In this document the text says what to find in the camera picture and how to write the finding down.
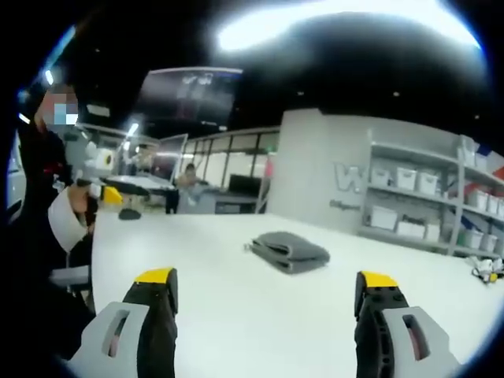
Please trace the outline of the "person's left hand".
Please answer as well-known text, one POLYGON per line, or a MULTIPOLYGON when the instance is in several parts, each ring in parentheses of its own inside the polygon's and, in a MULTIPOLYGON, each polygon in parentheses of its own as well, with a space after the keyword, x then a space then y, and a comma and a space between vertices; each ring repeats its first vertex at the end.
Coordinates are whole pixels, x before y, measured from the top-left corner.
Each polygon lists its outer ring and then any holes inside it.
POLYGON ((92 233, 95 228, 97 201, 90 195, 90 186, 79 186, 76 183, 68 187, 70 206, 78 219, 81 220, 92 233))

